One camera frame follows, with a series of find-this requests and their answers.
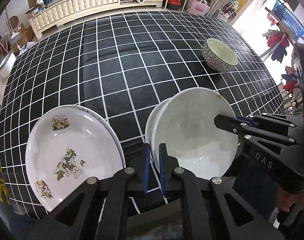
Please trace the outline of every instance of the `cardboard box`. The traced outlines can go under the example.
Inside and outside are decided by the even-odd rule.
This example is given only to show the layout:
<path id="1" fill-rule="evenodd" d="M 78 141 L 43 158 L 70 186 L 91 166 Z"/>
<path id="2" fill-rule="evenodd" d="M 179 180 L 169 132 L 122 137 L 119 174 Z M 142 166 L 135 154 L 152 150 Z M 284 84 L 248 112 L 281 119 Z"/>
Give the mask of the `cardboard box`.
<path id="1" fill-rule="evenodd" d="M 29 26 L 27 29 L 25 29 L 25 32 L 22 34 L 21 38 L 17 41 L 18 45 L 22 48 L 27 42 L 32 41 L 34 38 L 34 32 L 32 30 L 32 27 Z M 12 44 L 10 48 L 13 50 L 13 53 L 17 55 L 19 53 L 19 49 L 17 47 L 17 44 Z"/>
<path id="2" fill-rule="evenodd" d="M 17 28 L 14 29 L 14 31 L 16 33 L 21 33 L 21 35 L 25 32 L 25 26 L 23 25 L 23 23 L 21 23 L 20 25 L 18 25 Z"/>

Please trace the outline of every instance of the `black and white grid tablecloth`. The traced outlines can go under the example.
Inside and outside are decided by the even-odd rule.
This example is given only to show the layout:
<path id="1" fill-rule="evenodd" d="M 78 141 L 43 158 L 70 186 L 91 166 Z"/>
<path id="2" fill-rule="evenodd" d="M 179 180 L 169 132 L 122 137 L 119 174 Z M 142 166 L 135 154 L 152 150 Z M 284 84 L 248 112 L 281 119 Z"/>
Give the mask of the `black and white grid tablecloth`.
<path id="1" fill-rule="evenodd" d="M 239 58 L 229 73 L 217 73 L 202 57 L 207 38 L 228 44 Z M 140 154 L 145 124 L 161 101 L 190 87 L 218 91 L 236 115 L 278 113 L 282 98 L 268 70 L 225 22 L 172 12 L 139 12 L 73 26 L 36 44 L 12 68 L 0 115 L 0 159 L 12 205 L 42 218 L 25 167 L 25 147 L 37 120 L 65 104 L 86 106 L 116 132 L 129 160 Z M 167 203 L 150 166 L 144 199 L 129 199 L 129 213 Z"/>

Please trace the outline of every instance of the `white container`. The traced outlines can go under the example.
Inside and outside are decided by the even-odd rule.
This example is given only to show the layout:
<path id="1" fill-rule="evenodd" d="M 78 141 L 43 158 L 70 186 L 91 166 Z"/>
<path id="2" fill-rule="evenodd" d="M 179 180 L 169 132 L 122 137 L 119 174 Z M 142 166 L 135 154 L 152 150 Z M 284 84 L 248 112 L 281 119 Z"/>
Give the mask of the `white container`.
<path id="1" fill-rule="evenodd" d="M 11 69 L 16 60 L 17 58 L 14 55 L 13 50 L 9 50 L 0 63 L 0 75 L 3 78 L 7 78 L 10 75 Z"/>
<path id="2" fill-rule="evenodd" d="M 233 109 L 218 93 L 190 88 L 173 96 L 161 108 L 153 125 L 152 157 L 159 171 L 159 145 L 166 144 L 169 156 L 197 177 L 221 177 L 231 165 L 238 136 L 218 129 L 214 118 L 235 118 Z"/>

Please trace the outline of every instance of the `white plate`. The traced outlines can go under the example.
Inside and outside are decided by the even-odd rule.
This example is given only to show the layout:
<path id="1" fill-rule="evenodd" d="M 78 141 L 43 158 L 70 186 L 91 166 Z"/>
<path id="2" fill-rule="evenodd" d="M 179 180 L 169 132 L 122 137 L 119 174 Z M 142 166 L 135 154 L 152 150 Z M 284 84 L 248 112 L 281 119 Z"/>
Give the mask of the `white plate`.
<path id="1" fill-rule="evenodd" d="M 25 161 L 33 192 L 48 211 L 87 178 L 106 179 L 125 168 L 121 144 L 109 124 L 74 105 L 56 107 L 37 121 Z"/>

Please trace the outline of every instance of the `floral pattern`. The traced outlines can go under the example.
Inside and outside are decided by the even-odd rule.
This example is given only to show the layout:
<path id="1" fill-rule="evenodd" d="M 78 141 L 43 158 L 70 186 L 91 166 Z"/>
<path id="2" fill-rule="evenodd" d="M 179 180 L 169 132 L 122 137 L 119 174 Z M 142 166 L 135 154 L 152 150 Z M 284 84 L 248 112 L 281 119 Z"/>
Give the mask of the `floral pattern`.
<path id="1" fill-rule="evenodd" d="M 59 181 L 64 176 L 69 177 L 73 175 L 74 179 L 78 179 L 83 173 L 82 168 L 76 165 L 76 161 L 74 158 L 76 157 L 76 153 L 72 149 L 67 149 L 65 156 L 63 156 L 58 163 L 56 169 L 53 174 L 56 175 L 56 179 Z M 80 161 L 81 166 L 85 164 L 85 161 Z"/>
<path id="2" fill-rule="evenodd" d="M 42 198 L 44 198 L 44 199 L 53 198 L 53 194 L 52 194 L 51 190 L 49 189 L 48 185 L 43 180 L 37 181 L 35 183 L 35 186 Z"/>
<path id="3" fill-rule="evenodd" d="M 57 118 L 52 119 L 52 129 L 54 131 L 65 129 L 69 125 L 70 124 L 69 124 L 68 118 L 66 118 L 65 115 L 57 116 Z"/>
<path id="4" fill-rule="evenodd" d="M 209 67 L 218 72 L 229 72 L 235 67 L 225 63 L 219 57 L 217 57 L 208 47 L 207 42 L 205 42 L 203 45 L 202 55 Z"/>

